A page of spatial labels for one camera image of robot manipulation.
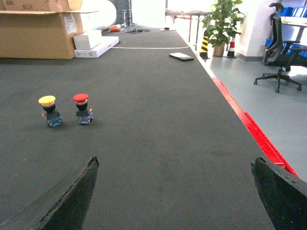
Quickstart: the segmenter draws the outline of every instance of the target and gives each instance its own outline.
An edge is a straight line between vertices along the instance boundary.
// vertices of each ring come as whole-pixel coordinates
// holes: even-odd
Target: white box
[[[73,37],[76,49],[92,49],[101,43],[101,30],[91,30]]]
[[[103,36],[102,42],[93,49],[76,49],[76,58],[98,58],[119,42],[118,37]]]

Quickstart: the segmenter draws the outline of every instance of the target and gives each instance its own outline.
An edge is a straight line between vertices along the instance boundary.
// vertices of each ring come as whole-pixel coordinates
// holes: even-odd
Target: red edge strip
[[[263,133],[257,123],[253,120],[253,118],[246,112],[244,112],[238,103],[234,100],[232,95],[229,93],[228,89],[224,86],[224,84],[218,80],[218,78],[213,74],[210,68],[206,65],[206,63],[202,60],[202,58],[193,50],[194,54],[205,68],[205,70],[210,75],[211,79],[217,86],[217,88],[221,91],[222,95],[228,101],[230,106],[233,108],[237,116],[240,118],[242,123],[254,137],[262,151],[265,155],[275,164],[281,166],[286,169],[288,172],[292,173],[294,176],[298,177],[293,168],[288,164],[285,158],[281,155],[281,153],[277,150],[277,148],[271,143],[271,141],[267,138],[267,136]]]

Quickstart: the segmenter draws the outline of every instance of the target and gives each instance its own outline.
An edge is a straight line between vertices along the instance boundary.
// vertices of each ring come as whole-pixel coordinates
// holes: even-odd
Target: cable
[[[141,27],[141,26],[137,26],[137,27],[135,27],[135,24],[132,24],[132,25],[129,25],[129,26],[127,26],[126,28],[129,30],[129,31],[124,31],[124,32],[126,32],[126,33],[131,33],[131,34],[137,34],[138,32],[140,33],[140,32],[143,32],[143,31],[145,31],[145,32],[149,32],[149,31],[151,31],[151,30],[149,30],[149,29],[144,29],[143,27]]]

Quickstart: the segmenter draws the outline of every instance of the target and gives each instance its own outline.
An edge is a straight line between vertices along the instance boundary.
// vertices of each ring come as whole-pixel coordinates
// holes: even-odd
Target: black mesh chair
[[[291,66],[303,66],[307,67],[307,58],[301,56],[299,53],[301,51],[307,51],[307,48],[292,48],[291,45],[294,43],[299,43],[299,41],[283,41],[282,38],[282,20],[280,17],[276,16],[277,13],[283,11],[283,6],[280,3],[272,3],[270,7],[276,7],[276,13],[271,15],[271,24],[273,27],[273,41],[272,44],[265,50],[265,55],[263,56],[262,62],[269,66],[280,67],[277,74],[266,74],[264,73],[262,77],[256,78],[254,85],[258,84],[258,80],[261,79],[277,79],[278,86],[276,92],[279,92],[280,79],[285,80],[285,85],[290,83],[298,85],[297,90],[302,90],[302,84],[290,79],[289,76],[282,74],[283,72],[289,72]]]

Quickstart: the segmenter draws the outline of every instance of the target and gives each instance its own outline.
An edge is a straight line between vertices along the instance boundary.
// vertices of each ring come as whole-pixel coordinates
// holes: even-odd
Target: plant pot
[[[222,57],[225,50],[225,42],[223,42],[220,46],[213,47],[213,56]]]

